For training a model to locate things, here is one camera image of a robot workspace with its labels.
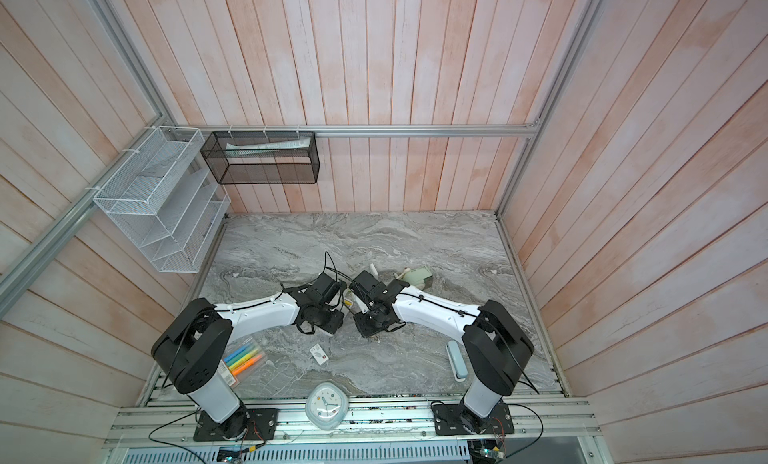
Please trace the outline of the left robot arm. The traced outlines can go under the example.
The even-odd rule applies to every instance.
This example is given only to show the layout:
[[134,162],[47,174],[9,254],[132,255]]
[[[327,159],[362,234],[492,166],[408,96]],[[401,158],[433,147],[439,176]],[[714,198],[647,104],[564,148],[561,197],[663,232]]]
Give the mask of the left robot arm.
[[294,327],[302,334],[333,335],[343,312],[334,300],[344,285],[327,274],[274,296],[235,304],[191,301],[160,335],[151,356],[180,394],[213,422],[223,425],[246,412],[220,374],[231,342],[271,328]]

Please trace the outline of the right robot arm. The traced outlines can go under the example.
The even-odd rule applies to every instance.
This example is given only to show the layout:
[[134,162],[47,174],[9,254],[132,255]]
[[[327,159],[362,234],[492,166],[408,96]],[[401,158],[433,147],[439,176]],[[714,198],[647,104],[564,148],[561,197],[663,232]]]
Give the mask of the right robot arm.
[[352,280],[350,289],[367,308],[354,316],[356,328],[366,338],[416,324],[463,345],[475,374],[460,404],[466,416],[489,417],[513,393],[535,353],[531,339],[496,301],[461,304],[402,280],[385,284],[367,271]]

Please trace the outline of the small white red card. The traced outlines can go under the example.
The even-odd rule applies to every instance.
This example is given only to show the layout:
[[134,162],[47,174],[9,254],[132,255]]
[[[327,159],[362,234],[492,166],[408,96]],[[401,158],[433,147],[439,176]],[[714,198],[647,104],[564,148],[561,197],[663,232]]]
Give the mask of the small white red card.
[[310,353],[319,365],[323,365],[329,360],[328,354],[325,352],[325,350],[321,347],[320,344],[313,345],[310,348]]

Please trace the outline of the mint green pencil sharpener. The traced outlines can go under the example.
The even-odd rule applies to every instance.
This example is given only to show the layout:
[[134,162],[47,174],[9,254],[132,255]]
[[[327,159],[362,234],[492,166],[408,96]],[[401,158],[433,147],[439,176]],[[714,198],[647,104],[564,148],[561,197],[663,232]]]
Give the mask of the mint green pencil sharpener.
[[395,278],[419,290],[426,290],[433,282],[433,274],[426,266],[406,268],[400,274],[397,274]]

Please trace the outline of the white round alarm clock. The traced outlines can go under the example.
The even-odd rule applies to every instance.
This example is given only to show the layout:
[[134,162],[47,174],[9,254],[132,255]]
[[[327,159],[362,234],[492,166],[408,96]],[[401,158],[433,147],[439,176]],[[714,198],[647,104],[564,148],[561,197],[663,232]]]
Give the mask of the white round alarm clock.
[[332,382],[319,384],[305,402],[306,417],[324,431],[336,429],[345,419],[348,410],[348,396]]

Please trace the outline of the pack of coloured highlighters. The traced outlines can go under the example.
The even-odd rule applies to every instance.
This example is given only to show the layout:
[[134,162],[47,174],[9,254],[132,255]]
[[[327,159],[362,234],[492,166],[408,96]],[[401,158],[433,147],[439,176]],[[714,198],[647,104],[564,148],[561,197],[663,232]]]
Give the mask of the pack of coloured highlighters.
[[218,372],[225,382],[234,388],[265,360],[266,353],[253,339],[247,339],[222,358]]

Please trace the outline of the light blue glasses case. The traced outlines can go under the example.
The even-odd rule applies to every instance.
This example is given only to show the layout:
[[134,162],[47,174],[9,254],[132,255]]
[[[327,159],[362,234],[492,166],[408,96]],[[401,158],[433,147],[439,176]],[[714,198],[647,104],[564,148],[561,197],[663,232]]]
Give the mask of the light blue glasses case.
[[449,341],[446,345],[446,352],[453,378],[457,382],[464,382],[469,376],[469,370],[461,353],[459,344],[456,341]]

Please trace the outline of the white paper in basket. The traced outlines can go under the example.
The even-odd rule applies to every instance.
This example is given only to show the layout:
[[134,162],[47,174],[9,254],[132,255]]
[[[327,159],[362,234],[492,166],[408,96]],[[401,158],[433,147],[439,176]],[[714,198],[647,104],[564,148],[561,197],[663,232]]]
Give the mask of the white paper in basket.
[[224,153],[227,158],[300,157],[303,153],[310,150],[311,143],[312,140],[310,138],[302,138],[257,144],[227,144]]

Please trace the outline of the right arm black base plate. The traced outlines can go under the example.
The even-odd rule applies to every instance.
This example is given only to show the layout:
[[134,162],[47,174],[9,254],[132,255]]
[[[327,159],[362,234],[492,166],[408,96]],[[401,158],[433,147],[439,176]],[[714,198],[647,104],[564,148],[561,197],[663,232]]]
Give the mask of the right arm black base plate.
[[438,436],[494,434],[505,436],[514,433],[514,425],[508,406],[499,402],[487,417],[478,417],[463,403],[446,404],[432,401],[435,433]]

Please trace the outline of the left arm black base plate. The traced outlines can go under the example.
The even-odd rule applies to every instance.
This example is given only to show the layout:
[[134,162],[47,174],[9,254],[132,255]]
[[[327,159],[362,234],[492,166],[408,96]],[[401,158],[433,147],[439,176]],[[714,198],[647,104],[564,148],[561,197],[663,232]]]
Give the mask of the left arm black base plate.
[[224,422],[217,423],[207,412],[201,411],[193,441],[272,440],[278,422],[278,412],[277,408],[241,407]]

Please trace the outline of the aluminium front rail frame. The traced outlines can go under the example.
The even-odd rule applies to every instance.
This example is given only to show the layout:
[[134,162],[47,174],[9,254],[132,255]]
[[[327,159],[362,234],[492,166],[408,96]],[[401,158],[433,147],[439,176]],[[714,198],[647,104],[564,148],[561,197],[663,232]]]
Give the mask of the aluminium front rail frame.
[[197,416],[177,402],[119,411],[104,442],[107,463],[610,463],[584,399],[522,395],[507,401],[514,433],[438,436],[430,402],[353,399],[342,423],[313,425],[300,400],[253,401],[277,408],[269,441],[194,442]]

